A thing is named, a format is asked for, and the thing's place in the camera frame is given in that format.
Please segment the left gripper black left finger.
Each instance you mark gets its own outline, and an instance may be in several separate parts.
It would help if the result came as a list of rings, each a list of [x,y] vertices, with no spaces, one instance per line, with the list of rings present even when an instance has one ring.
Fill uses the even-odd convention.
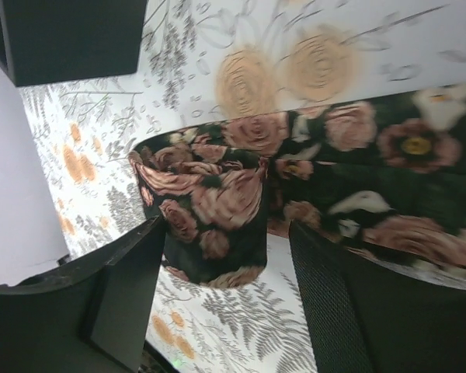
[[[117,240],[16,286],[0,285],[0,372],[136,372],[166,225]]]

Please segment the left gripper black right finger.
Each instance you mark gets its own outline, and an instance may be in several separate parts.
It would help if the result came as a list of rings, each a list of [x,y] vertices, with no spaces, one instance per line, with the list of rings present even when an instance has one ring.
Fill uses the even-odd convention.
[[[293,221],[290,249],[320,372],[466,372],[466,290],[399,274]]]

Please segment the black floral necktie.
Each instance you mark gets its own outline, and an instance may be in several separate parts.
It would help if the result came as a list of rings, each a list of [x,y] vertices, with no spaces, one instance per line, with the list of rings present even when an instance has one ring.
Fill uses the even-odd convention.
[[[168,225],[162,265],[236,288],[268,234],[299,221],[351,253],[466,286],[466,83],[215,121],[128,155],[144,213]]]

